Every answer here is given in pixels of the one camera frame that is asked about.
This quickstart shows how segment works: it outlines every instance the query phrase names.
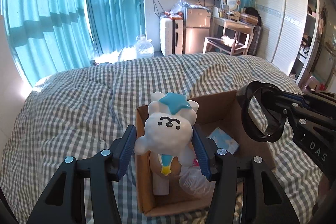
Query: blue gripper pad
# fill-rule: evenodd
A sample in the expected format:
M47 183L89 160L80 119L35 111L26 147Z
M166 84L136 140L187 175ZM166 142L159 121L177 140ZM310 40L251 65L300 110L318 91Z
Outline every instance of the blue gripper pad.
M207 180L211 180L211 165L214 164L215 160L215 155L208 145L209 140L210 139L203 135L199 125L193 126L193 138L191 142L193 144L201 172Z
M111 146L112 165L116 169L117 181L126 174L136 139L137 129L134 125L129 125L123 137L115 140Z

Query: blue packet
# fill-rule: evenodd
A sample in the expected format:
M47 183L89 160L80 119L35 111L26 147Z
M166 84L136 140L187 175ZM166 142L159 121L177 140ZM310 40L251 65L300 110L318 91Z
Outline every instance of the blue packet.
M219 127L212 131L208 138L213 139L218 148L224 148L231 154L238 150L239 144Z

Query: refrigerator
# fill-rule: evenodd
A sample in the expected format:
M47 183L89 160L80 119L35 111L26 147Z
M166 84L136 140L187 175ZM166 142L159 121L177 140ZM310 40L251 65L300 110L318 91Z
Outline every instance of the refrigerator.
M207 9L185 8L183 53L203 52L204 40L209 36L211 13Z

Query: metal bolt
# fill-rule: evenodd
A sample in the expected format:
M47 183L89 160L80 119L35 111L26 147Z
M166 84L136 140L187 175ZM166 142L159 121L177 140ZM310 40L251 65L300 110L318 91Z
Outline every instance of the metal bolt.
M74 161L74 158L73 157L71 157L71 156L69 156L69 157L66 157L65 158L65 160L64 160L66 163L71 163L71 162L73 162Z
M104 149L104 150L101 152L101 154L102 154L103 156L108 156L108 155L111 154L111 151L108 150L108 149Z
M259 156L254 157L253 160L258 164L263 162L263 159Z
M220 149L217 150L217 153L219 155L226 155L227 151L225 149L223 149L223 148L220 148Z

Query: toy face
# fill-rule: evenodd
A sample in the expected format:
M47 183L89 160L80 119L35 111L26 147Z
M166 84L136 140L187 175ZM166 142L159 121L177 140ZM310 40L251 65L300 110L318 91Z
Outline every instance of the toy face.
M156 112L145 123L147 149L158 154L178 156L191 141L193 129L180 115Z

